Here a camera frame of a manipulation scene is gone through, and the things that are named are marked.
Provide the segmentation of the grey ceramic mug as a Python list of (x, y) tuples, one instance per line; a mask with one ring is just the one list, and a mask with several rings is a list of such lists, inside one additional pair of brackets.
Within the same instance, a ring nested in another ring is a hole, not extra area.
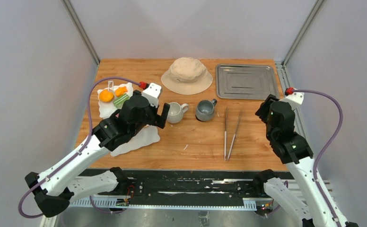
[(215, 106), (217, 102), (217, 99), (201, 100), (196, 108), (196, 119), (201, 122), (210, 121), (214, 116)]

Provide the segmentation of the white ceramic mug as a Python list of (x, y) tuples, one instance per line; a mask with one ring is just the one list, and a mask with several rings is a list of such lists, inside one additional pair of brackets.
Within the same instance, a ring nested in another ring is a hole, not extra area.
[(171, 124), (179, 123), (183, 119), (184, 113), (188, 110), (189, 105), (186, 103), (180, 105), (177, 102), (170, 102), (169, 105), (167, 121)]

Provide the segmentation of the orange macaron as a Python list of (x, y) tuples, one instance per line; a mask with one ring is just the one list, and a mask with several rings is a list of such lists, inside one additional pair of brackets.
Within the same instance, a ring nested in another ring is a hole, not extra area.
[(98, 94), (98, 99), (99, 99), (99, 101), (101, 101), (101, 102), (109, 103), (109, 102), (113, 101), (113, 99), (114, 99), (114, 93), (113, 93), (113, 91), (109, 91), (109, 90), (107, 90), (107, 89), (102, 90), (102, 91)]

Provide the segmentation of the green macaron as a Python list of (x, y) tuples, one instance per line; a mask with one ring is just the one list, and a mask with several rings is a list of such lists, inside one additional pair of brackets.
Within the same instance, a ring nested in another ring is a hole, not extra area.
[(130, 99), (130, 96), (125, 93), (123, 95), (121, 95), (120, 97), (117, 97), (114, 101), (113, 101), (113, 105), (115, 106), (115, 108), (117, 109), (121, 109), (124, 102), (126, 102), (127, 100)]

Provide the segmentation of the orange star cookie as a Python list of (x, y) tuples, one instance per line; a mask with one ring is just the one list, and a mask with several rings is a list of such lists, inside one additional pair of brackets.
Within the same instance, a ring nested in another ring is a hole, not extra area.
[(118, 87), (115, 91), (114, 94), (116, 95), (116, 97), (120, 97), (122, 95), (124, 95), (125, 93), (128, 92), (127, 87), (123, 86), (123, 87)]

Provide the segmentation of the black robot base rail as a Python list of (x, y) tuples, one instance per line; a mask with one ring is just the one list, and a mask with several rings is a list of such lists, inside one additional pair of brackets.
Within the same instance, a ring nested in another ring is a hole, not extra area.
[[(99, 175), (108, 170), (86, 169), (79, 178)], [(85, 198), (89, 198), (92, 205), (99, 201), (102, 212), (105, 213), (120, 213), (135, 207), (150, 209), (159, 207), (252, 210), (264, 215), (269, 213), (269, 207), (265, 202), (274, 201), (270, 196), (255, 191), (253, 179), (259, 173), (255, 171), (122, 170), (122, 172), (128, 178), (125, 187)], [(304, 199), (290, 172), (276, 173), (287, 188), (299, 199)]]

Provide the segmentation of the white tiered dessert stand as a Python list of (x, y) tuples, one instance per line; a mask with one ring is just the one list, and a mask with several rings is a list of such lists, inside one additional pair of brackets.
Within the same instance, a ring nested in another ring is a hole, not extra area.
[[(110, 117), (110, 115), (116, 111), (117, 109), (121, 109), (121, 106), (115, 107), (112, 102), (102, 102), (100, 98), (100, 93), (103, 90), (108, 90), (108, 83), (106, 82), (106, 87), (98, 89), (97, 99), (99, 106), (99, 117), (101, 119), (106, 119)], [(120, 145), (115, 150), (111, 152), (111, 156), (116, 157), (121, 154), (128, 153), (133, 150), (140, 149), (145, 146), (149, 146), (153, 143), (157, 143), (160, 141), (160, 136), (158, 134), (158, 130), (156, 126), (146, 125), (136, 136), (134, 136), (129, 142)]]

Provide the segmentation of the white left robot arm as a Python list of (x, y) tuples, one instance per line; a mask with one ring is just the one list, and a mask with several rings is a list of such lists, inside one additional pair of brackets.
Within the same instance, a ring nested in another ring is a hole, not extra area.
[(93, 162), (119, 146), (128, 143), (146, 126), (164, 128), (169, 104), (164, 104), (161, 115), (157, 114), (161, 88), (150, 86), (143, 92), (135, 90), (109, 118), (94, 127), (83, 144), (76, 147), (63, 160), (41, 173), (30, 172), (25, 176), (42, 215), (57, 216), (74, 201), (103, 193), (123, 195), (128, 189), (128, 178), (119, 167), (113, 167), (99, 175), (79, 175)]

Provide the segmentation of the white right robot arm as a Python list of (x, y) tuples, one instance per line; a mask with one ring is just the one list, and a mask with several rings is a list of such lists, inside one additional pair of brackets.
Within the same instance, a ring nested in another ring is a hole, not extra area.
[(307, 140), (295, 131), (295, 109), (303, 100), (301, 92), (283, 99), (270, 94), (255, 114), (265, 123), (273, 152), (290, 171), (304, 199), (299, 199), (271, 169), (256, 174), (253, 191), (259, 197), (274, 199), (299, 227), (356, 227), (358, 224), (349, 221), (331, 197)]

